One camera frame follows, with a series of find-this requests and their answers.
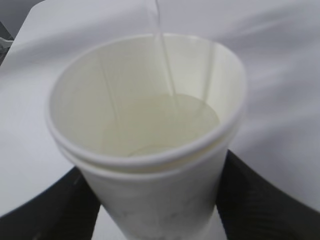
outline white fabric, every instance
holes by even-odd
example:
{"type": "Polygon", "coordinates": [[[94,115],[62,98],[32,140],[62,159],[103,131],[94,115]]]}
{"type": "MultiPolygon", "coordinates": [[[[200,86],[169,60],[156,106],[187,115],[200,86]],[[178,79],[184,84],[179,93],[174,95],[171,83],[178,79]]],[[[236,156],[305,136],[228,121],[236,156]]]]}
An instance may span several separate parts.
{"type": "MultiPolygon", "coordinates": [[[[272,184],[320,211],[320,3],[160,5],[165,31],[217,40],[246,65],[248,114],[231,149],[272,184]]],[[[143,0],[47,0],[30,11],[0,68],[0,216],[72,167],[44,121],[45,101],[59,73],[96,44],[147,32],[143,0]]],[[[95,239],[102,239],[99,234],[95,239]]]]}

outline white paper cup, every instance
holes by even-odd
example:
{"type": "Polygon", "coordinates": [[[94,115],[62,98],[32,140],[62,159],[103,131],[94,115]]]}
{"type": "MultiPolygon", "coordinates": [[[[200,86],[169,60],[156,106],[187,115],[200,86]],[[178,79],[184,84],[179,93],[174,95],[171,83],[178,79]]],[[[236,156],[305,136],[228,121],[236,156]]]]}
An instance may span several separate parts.
{"type": "Polygon", "coordinates": [[[110,94],[121,108],[168,91],[151,35],[107,43],[78,58],[58,79],[46,111],[59,149],[129,240],[198,239],[245,108],[246,75],[231,51],[194,36],[166,34],[165,42],[177,93],[201,99],[209,88],[206,103],[220,125],[203,137],[153,155],[97,153],[105,124],[115,117],[110,94]],[[213,57],[206,85],[208,49],[213,57]]]}

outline clear liquid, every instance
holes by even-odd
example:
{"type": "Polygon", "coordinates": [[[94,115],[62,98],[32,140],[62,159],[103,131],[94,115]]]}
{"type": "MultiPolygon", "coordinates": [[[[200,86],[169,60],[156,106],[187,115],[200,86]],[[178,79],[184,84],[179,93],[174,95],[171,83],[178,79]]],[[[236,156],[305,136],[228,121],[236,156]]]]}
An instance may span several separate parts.
{"type": "Polygon", "coordinates": [[[149,23],[153,30],[154,46],[156,48],[156,58],[159,58],[163,72],[165,74],[165,80],[168,87],[169,95],[172,97],[172,105],[175,110],[178,110],[178,100],[176,98],[175,82],[170,65],[170,59],[166,47],[163,32],[161,30],[161,16],[158,0],[145,0],[146,9],[149,16],[149,23]]]}
{"type": "Polygon", "coordinates": [[[146,7],[153,29],[155,57],[162,64],[168,94],[135,103],[120,112],[111,87],[106,82],[115,118],[105,128],[102,154],[131,157],[160,153],[190,143],[219,125],[216,112],[205,103],[211,82],[212,45],[208,46],[202,100],[177,94],[160,27],[158,0],[146,0],[146,7]]]}
{"type": "Polygon", "coordinates": [[[118,122],[109,122],[102,153],[130,157],[164,152],[200,138],[219,124],[216,112],[203,101],[182,94],[175,97],[178,114],[169,95],[140,101],[120,112],[121,135],[118,122]]]}

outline liquid surface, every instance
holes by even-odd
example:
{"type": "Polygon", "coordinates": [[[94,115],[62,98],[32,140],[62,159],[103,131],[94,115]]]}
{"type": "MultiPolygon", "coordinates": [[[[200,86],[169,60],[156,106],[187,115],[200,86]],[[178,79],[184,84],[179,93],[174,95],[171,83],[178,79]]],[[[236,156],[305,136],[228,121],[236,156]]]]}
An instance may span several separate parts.
{"type": "Polygon", "coordinates": [[[141,156],[190,143],[218,126],[216,112],[203,101],[182,94],[160,95],[133,104],[107,124],[101,153],[141,156]]]}

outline cup rim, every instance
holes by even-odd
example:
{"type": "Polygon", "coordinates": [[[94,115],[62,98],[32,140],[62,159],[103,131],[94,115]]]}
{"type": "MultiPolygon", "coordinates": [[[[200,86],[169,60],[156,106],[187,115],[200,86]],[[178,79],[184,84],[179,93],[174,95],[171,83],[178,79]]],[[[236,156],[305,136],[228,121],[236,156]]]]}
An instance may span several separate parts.
{"type": "MultiPolygon", "coordinates": [[[[141,168],[141,167],[148,167],[148,166],[157,166],[165,163],[173,162],[175,159],[183,158],[186,155],[190,155],[192,153],[198,152],[201,149],[209,146],[214,140],[221,137],[237,120],[238,116],[242,113],[242,111],[245,109],[245,102],[247,101],[247,91],[248,91],[248,85],[247,85],[247,79],[243,79],[243,95],[242,99],[237,103],[235,110],[233,113],[221,124],[218,125],[218,127],[212,129],[211,131],[207,132],[202,137],[189,142],[185,145],[170,149],[168,151],[150,154],[150,155],[142,155],[142,156],[130,156],[130,157],[122,157],[122,156],[112,156],[112,155],[106,155],[106,154],[99,154],[92,152],[90,150],[86,150],[80,146],[78,146],[76,143],[73,143],[69,139],[67,139],[58,128],[55,126],[54,121],[52,119],[51,114],[51,102],[52,97],[54,95],[55,89],[58,85],[58,83],[62,80],[66,70],[68,70],[71,66],[76,64],[80,59],[82,59],[84,56],[100,49],[103,47],[107,47],[112,44],[116,44],[119,42],[125,42],[135,39],[143,39],[143,38],[150,38],[153,37],[152,34],[140,34],[140,35],[133,35],[133,36],[127,36],[118,38],[115,40],[104,42],[103,44],[100,44],[98,46],[94,46],[87,51],[83,52],[79,56],[77,56],[73,61],[71,61],[59,74],[57,79],[55,80],[53,87],[51,88],[49,92],[48,99],[46,101],[46,107],[45,107],[45,120],[48,126],[49,131],[53,135],[53,138],[55,141],[63,146],[64,149],[71,152],[73,155],[80,157],[81,159],[85,159],[86,162],[92,163],[92,164],[98,164],[100,166],[110,166],[113,168],[123,168],[123,169],[130,169],[130,168],[141,168]]],[[[242,61],[236,56],[231,50],[229,50],[224,45],[211,41],[210,39],[202,38],[195,35],[184,35],[184,34],[175,34],[175,33],[165,33],[165,38],[170,37],[182,37],[182,38],[189,38],[197,41],[209,41],[212,44],[219,45],[220,47],[223,47],[225,51],[227,51],[229,54],[232,55],[232,57],[238,62],[238,64],[241,66],[243,70],[243,75],[246,76],[246,71],[244,68],[244,65],[242,61]]]]}

